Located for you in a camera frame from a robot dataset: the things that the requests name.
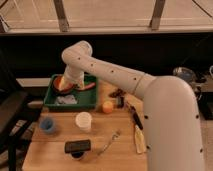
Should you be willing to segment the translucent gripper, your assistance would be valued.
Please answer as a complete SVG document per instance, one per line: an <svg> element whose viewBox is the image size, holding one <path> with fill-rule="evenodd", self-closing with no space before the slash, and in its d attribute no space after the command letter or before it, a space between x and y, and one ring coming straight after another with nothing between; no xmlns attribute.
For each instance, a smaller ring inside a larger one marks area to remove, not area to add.
<svg viewBox="0 0 213 171"><path fill-rule="evenodd" d="M84 87L84 83L83 82L71 83L65 77L62 77L60 82L59 82L58 89L60 91L62 91L62 90L72 89L73 87L77 87L78 89L82 89Z"/></svg>

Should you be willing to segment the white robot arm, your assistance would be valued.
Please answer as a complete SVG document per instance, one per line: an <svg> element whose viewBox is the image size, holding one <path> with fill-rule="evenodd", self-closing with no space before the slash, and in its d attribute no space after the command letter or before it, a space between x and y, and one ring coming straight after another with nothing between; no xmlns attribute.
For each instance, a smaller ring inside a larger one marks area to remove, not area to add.
<svg viewBox="0 0 213 171"><path fill-rule="evenodd" d="M148 171L205 171L199 110L188 83L98 60L86 41L63 50L62 60L68 80L87 72L143 101Z"/></svg>

